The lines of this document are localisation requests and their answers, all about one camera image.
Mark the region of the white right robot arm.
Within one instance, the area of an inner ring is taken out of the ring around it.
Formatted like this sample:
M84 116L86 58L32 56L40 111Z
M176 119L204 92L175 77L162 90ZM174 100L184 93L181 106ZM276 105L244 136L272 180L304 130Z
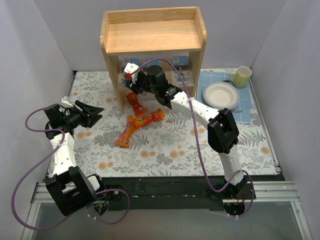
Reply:
M158 65L152 65L143 72L138 65L127 63L124 76L128 79L126 87L136 95L151 93L161 105L188 115L195 124L205 127L208 144L218 153L224 171L226 184L219 192L232 199L243 195L248 177L238 157L239 130L232 112L227 108L217 110L192 99L185 91L170 84Z

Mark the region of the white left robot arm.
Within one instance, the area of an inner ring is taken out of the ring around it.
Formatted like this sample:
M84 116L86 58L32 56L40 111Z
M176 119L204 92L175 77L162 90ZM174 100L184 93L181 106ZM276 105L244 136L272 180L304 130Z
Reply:
M44 109L48 118L46 137L53 154L52 176L45 186L64 216L69 216L87 205L106 196L106 187L97 174L85 176L76 164L74 130L81 126L92 128L101 118L103 108L94 107L78 100L74 104L64 96L60 104Z

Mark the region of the blue razor blister pack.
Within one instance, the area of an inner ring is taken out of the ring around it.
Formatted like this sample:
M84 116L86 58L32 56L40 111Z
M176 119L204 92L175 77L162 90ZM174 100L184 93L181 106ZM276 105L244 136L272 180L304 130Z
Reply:
M188 86L193 86L193 76L192 71L190 67L190 62L188 56L173 56L170 59L171 64L176 68L176 70L179 72L180 78L177 73L172 69L171 70L171 81L172 84L177 87L183 87L183 83Z
M154 60L154 59L155 59L155 57L142 58L140 60L140 65L143 66L143 69L146 69L150 66L160 66L161 67L162 66L161 61L158 59L157 60Z
M138 58L124 58L121 65L123 82L127 83L132 81L135 84L138 77L137 70L139 67L140 60Z

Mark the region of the wooden two-tier shelf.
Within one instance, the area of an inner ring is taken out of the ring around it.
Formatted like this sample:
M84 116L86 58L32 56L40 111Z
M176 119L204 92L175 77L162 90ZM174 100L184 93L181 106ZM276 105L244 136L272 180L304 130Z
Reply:
M121 112L125 110L126 90L118 87L120 56L137 57L188 53L196 95L207 43L207 31L198 6L164 7L106 11L100 31L100 47Z

